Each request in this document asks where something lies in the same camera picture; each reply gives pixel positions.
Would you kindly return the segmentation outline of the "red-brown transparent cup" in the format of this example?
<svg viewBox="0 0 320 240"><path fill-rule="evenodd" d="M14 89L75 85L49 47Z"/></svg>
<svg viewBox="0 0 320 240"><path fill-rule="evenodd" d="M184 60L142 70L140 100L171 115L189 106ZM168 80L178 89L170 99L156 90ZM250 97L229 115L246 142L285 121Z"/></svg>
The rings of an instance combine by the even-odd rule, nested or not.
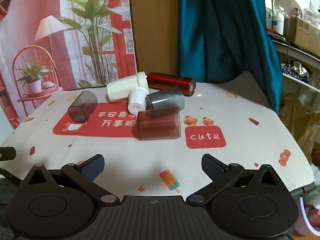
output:
<svg viewBox="0 0 320 240"><path fill-rule="evenodd" d="M163 108L140 111L137 115L137 127L140 140L180 138L180 110Z"/></svg>

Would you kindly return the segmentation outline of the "brown wooden panel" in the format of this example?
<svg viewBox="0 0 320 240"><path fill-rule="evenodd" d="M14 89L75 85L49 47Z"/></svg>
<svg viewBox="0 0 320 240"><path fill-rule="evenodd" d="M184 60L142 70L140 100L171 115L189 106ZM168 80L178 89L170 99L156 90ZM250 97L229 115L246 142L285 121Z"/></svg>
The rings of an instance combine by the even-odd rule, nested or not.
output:
<svg viewBox="0 0 320 240"><path fill-rule="evenodd" d="M177 0L130 0L138 70L176 74Z"/></svg>

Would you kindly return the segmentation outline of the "cardboard box on shelf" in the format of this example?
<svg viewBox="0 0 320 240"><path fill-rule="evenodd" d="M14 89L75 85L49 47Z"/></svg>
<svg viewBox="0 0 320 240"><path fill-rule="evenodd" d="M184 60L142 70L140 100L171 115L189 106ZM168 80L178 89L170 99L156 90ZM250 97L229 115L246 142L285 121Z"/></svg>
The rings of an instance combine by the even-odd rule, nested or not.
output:
<svg viewBox="0 0 320 240"><path fill-rule="evenodd" d="M295 45L319 56L319 29L295 16L284 21L284 37Z"/></svg>

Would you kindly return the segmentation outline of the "small white cup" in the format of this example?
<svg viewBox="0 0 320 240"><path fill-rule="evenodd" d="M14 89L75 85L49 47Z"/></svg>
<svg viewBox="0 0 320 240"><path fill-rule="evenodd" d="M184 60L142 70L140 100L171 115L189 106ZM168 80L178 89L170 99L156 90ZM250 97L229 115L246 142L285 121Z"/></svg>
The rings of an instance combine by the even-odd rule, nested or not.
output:
<svg viewBox="0 0 320 240"><path fill-rule="evenodd" d="M137 87L130 91L127 109L131 114L137 115L146 109L146 96L149 91L143 87Z"/></svg>

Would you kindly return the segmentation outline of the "white shelf unit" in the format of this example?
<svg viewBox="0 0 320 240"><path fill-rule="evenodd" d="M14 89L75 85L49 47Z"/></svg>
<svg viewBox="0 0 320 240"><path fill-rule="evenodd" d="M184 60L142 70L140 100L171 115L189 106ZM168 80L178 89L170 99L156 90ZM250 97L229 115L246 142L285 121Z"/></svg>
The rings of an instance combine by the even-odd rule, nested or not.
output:
<svg viewBox="0 0 320 240"><path fill-rule="evenodd" d="M284 76L283 95L292 93L311 112L319 111L319 57L268 32Z"/></svg>

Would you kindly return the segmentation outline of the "teal blue curtain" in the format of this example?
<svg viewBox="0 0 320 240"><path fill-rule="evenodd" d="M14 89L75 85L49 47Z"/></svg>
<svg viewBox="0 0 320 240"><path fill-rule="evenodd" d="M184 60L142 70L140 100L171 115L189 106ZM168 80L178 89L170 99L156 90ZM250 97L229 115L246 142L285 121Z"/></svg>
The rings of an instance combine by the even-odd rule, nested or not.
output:
<svg viewBox="0 0 320 240"><path fill-rule="evenodd" d="M275 112L283 74L266 30L265 0L177 0L177 72L227 83L250 72Z"/></svg>

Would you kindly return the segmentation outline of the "grey transparent cup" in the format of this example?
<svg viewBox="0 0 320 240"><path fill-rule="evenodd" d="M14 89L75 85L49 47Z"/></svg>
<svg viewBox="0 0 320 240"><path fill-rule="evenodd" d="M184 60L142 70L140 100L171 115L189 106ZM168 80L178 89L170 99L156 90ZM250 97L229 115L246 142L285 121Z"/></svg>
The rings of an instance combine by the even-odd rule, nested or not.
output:
<svg viewBox="0 0 320 240"><path fill-rule="evenodd" d="M178 87L168 88L146 96L147 109L178 108L184 109L185 100Z"/></svg>

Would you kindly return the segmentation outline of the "white plastic jug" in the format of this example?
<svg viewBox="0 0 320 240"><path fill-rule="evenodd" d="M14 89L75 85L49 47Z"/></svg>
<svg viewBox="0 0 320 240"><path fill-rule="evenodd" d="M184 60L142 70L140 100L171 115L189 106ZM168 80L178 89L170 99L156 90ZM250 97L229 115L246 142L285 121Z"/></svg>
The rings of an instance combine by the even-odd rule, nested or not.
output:
<svg viewBox="0 0 320 240"><path fill-rule="evenodd" d="M283 35L284 33L284 19L284 8L276 6L273 11L272 29L280 35Z"/></svg>

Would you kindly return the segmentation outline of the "smoky purple transparent cup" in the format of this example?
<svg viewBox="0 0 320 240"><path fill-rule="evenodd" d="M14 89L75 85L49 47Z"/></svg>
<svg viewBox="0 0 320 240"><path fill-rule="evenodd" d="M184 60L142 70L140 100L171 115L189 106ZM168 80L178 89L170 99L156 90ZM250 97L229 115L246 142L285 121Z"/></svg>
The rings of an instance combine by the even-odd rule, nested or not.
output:
<svg viewBox="0 0 320 240"><path fill-rule="evenodd" d="M95 110L97 103L96 95L84 90L68 107L68 115L73 122L84 123Z"/></svg>

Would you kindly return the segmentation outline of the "printed room scene backdrop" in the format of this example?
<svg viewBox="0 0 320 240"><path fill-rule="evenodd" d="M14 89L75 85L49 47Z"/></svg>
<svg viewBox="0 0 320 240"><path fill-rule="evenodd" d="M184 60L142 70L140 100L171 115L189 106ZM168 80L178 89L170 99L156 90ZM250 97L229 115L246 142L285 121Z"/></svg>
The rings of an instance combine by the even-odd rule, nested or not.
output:
<svg viewBox="0 0 320 240"><path fill-rule="evenodd" d="M17 128L46 96L135 74L130 0L1 0L1 109Z"/></svg>

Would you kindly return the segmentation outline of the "shiny red metallic cup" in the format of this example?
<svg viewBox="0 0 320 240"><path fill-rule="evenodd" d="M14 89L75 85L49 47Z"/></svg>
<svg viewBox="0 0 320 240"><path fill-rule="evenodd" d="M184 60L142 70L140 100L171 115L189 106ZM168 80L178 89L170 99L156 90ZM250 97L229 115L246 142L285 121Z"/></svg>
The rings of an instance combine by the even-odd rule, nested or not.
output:
<svg viewBox="0 0 320 240"><path fill-rule="evenodd" d="M152 72L146 78L149 87L152 89L164 90L178 87L185 96L192 96L196 88L195 80L189 77Z"/></svg>

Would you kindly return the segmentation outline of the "yellowish plastic bag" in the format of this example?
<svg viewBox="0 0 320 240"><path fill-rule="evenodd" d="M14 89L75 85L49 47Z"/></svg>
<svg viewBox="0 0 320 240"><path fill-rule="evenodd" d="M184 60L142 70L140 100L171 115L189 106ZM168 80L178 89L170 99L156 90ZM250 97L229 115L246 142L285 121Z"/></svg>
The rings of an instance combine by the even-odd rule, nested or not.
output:
<svg viewBox="0 0 320 240"><path fill-rule="evenodd" d="M281 100L278 116L303 151L308 162L311 163L311 153L319 132L319 111L309 112L297 96L289 93Z"/></svg>

